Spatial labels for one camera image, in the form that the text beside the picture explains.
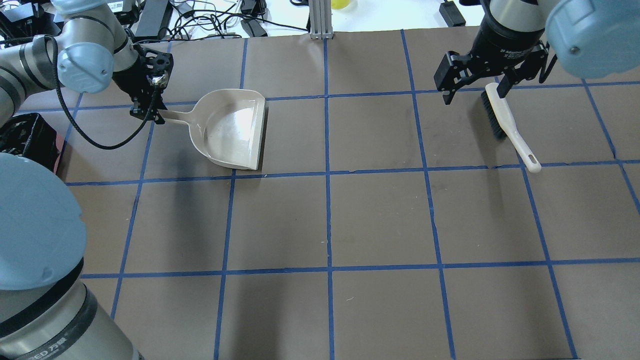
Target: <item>dustpan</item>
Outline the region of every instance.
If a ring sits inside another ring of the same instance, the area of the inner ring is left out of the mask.
[[[193,146],[213,163],[257,170],[265,105],[253,90],[223,89],[203,96],[188,113],[158,112],[168,122],[187,124]]]

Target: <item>white label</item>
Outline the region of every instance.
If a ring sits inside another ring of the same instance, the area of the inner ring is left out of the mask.
[[[115,3],[109,3],[109,8],[112,12],[121,12],[124,8],[124,1],[116,1]]]

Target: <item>metal post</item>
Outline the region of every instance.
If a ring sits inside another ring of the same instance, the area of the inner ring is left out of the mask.
[[[331,0],[309,0],[311,38],[333,38],[331,25]]]

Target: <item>light blue cap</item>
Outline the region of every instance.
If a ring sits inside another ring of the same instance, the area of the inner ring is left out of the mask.
[[[60,15],[85,12],[106,3],[107,0],[51,0]]]
[[[562,0],[549,14],[546,32],[564,69],[578,78],[640,65],[639,0]]]
[[[106,89],[113,74],[113,55],[104,46],[79,42],[58,54],[58,77],[77,92],[97,93]]]
[[[0,290],[47,286],[73,270],[86,248],[81,213],[47,168],[0,153]]]

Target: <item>black bristles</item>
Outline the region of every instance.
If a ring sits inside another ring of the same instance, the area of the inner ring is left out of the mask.
[[[491,101],[489,101],[489,95],[486,94],[486,91],[483,91],[480,94],[480,98],[482,99],[482,104],[484,105],[486,114],[487,116],[489,116],[489,123],[491,124],[491,130],[493,130],[493,136],[498,140],[504,140],[507,137],[507,133],[505,133],[504,130],[502,130],[502,128],[500,127],[498,118],[493,112]]]

